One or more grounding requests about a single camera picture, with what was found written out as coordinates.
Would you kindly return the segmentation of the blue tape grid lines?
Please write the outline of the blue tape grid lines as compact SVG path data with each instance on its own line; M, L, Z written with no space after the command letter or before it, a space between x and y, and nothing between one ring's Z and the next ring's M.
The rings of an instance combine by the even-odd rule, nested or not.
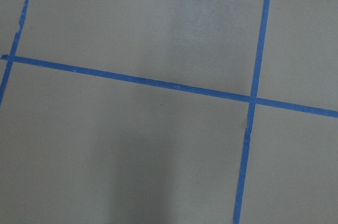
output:
M56 69L60 71L68 71L68 72L85 74L89 76L96 76L96 77L101 77L101 78L132 82L132 83L136 83L140 85L189 92L193 94L217 97L221 99L229 99L229 100L234 100L234 101L239 101L239 102L246 102L248 104L248 111L247 111L247 117L246 117L246 129L245 129L244 138L243 138L241 160L240 160L240 166L239 166L239 176L238 176L236 197L235 197L234 210L233 210L233 216L232 216L233 223L240 223L240 218L241 218L241 209L242 209L243 195L244 195L244 189L245 189L247 166L248 166L248 160L249 160L251 133L252 133L252 128L254 124L256 106L262 105L262 106L268 106L268 107L274 107L274 108L280 108L280 109L293 110L293 111L298 111L298 112L308 113L308 114L313 114L313 115L337 118L336 110L304 106L304 105L293 104L289 102L282 102L282 101L258 97L258 87L259 87L263 52L265 48L265 39L266 39L267 23L268 23L268 17L269 17L270 0L264 0L263 6L262 6L259 37L258 37L257 50L256 50L256 56L255 56L255 65L254 65L252 83L251 83L251 91L250 91L250 95L248 96L235 94L231 92L224 92L224 91L212 90L212 89L207 89L207 88L193 87L193 86L188 86L188 85L183 85L183 84L178 84L178 83L130 76L127 74L113 73L113 72L108 72L108 71L77 67L77 66L71 66L68 64L61 64L61 63L55 63L55 62L50 62L50 61L37 60L37 59L17 56L16 51L17 51L17 47L20 42L22 31L24 29L24 24L25 24L25 20L27 16L29 2L30 0L24 1L23 9L20 14L20 19L18 21L18 30L14 35L10 53L1 56L1 59L6 61L5 72L2 77L2 82L1 82L1 95L2 96L4 95L4 92L5 92L7 83L8 83L8 79L11 74L13 63L23 63L23 64L29 64L33 66Z

